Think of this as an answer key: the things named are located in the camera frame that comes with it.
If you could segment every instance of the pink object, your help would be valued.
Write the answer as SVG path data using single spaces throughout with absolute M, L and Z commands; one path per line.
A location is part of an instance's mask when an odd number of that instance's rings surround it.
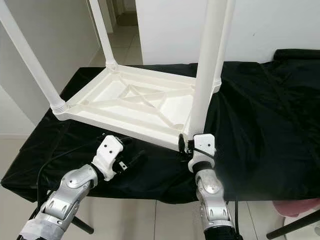
M 320 198 L 292 201 L 273 201 L 273 205 L 280 215 L 294 218 L 299 214 L 320 205 Z

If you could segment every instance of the white wall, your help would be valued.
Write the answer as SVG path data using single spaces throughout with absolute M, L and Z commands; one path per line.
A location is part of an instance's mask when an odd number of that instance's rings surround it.
M 35 125 L 0 86 L 0 139 L 7 136 L 28 136 Z
M 198 61 L 207 0 L 136 0 L 144 64 Z M 267 62 L 276 49 L 320 49 L 319 0 L 237 0 L 226 61 Z
M 99 48 L 86 0 L 6 0 L 13 17 L 60 92 Z M 34 123 L 49 104 L 0 24 L 0 85 Z
M 112 24 L 112 27 L 113 27 L 113 31 L 116 29 L 117 27 L 117 19 L 116 19 L 116 13 L 115 13 L 115 9 L 114 9 L 114 6 L 112 4 L 112 1 L 111 0 L 106 0 L 106 5 L 107 5 L 107 9 L 108 9 L 108 14 L 109 15 L 109 18 L 111 20 L 111 24 Z

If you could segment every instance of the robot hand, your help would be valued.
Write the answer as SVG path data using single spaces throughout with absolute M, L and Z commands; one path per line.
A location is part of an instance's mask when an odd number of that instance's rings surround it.
M 242 240 L 235 231 L 231 214 L 224 200 L 224 188 L 214 171 L 215 137 L 197 134 L 184 149 L 180 139 L 180 152 L 192 157 L 189 170 L 195 174 L 196 195 L 200 201 L 200 215 L 206 240 Z

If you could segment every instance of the white tape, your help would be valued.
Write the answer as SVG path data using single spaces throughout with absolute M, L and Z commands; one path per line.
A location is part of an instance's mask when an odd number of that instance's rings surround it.
M 31 219 L 26 222 L 20 232 L 20 235 L 25 240 L 36 240 L 39 237 L 46 240 L 60 240 L 64 233 L 65 232 L 62 228 L 52 222 L 40 219 Z

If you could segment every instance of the tiled floor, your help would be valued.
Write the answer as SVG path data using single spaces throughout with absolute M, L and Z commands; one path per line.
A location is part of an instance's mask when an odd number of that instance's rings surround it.
M 139 30 L 137 26 L 118 26 L 108 35 L 113 56 L 121 65 L 142 65 Z M 100 49 L 90 63 L 91 67 L 104 67 L 105 56 Z

